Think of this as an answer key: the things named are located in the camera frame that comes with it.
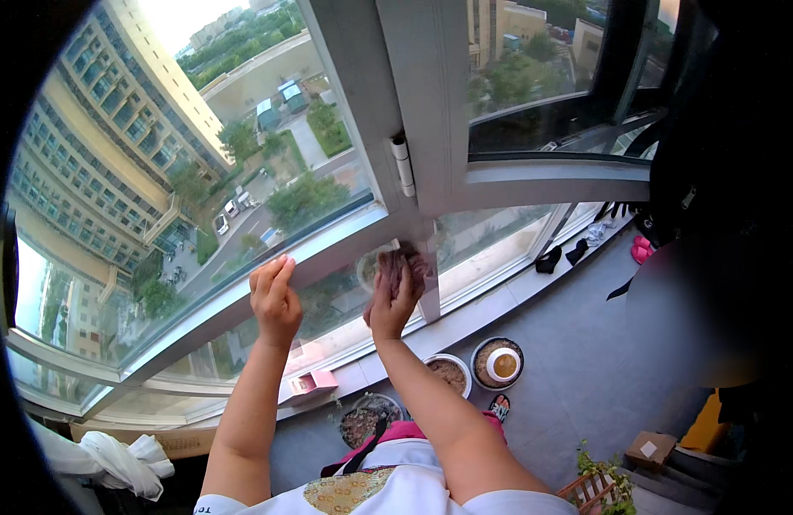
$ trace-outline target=pink box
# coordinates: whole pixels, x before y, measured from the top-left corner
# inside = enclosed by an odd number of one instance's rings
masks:
[[[327,370],[315,370],[296,379],[288,380],[288,387],[292,396],[285,400],[282,405],[297,406],[305,400],[309,400],[319,393],[331,390],[337,386],[339,384],[336,382],[334,374]]]

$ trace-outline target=car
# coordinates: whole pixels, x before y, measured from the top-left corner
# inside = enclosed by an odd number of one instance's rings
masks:
[[[235,201],[229,200],[225,204],[225,212],[230,218],[235,218],[239,214],[239,206]]]
[[[267,231],[262,233],[262,236],[259,236],[259,239],[270,248],[282,239],[282,233],[278,229],[270,227]]]
[[[220,235],[224,234],[228,229],[230,229],[230,226],[227,225],[227,218],[223,214],[220,214],[216,217],[214,220],[214,225],[216,226],[216,232],[218,232]]]

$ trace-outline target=gold pattern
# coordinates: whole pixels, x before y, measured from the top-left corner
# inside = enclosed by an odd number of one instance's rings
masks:
[[[351,513],[385,486],[393,470],[394,467],[389,467],[317,479],[305,487],[303,497],[323,513]]]

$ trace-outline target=cardboard box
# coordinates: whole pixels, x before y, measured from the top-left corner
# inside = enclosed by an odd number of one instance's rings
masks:
[[[216,427],[205,429],[171,429],[167,431],[140,431],[132,429],[105,429],[84,427],[78,424],[70,425],[70,433],[74,442],[80,442],[84,433],[88,431],[101,431],[109,434],[122,443],[131,445],[143,434],[153,435],[162,446],[168,459],[179,460],[210,453],[210,446],[214,443]]]
[[[339,386],[334,374],[328,371],[315,370],[296,379],[288,380],[291,395],[279,407],[297,406],[315,397],[323,391]]]
[[[659,472],[676,445],[677,438],[669,434],[640,431],[626,451],[626,456],[640,467]]]

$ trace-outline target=pink slipper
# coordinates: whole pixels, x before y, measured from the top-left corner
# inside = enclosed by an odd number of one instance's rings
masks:
[[[651,250],[651,242],[649,242],[645,236],[642,236],[640,234],[634,236],[634,245],[641,246],[647,251]]]
[[[653,253],[654,253],[653,249],[651,248],[646,249],[644,247],[639,246],[637,243],[635,243],[634,246],[631,247],[631,257],[633,257],[634,261],[636,261],[639,264],[644,263],[645,260],[649,259],[650,255]]]

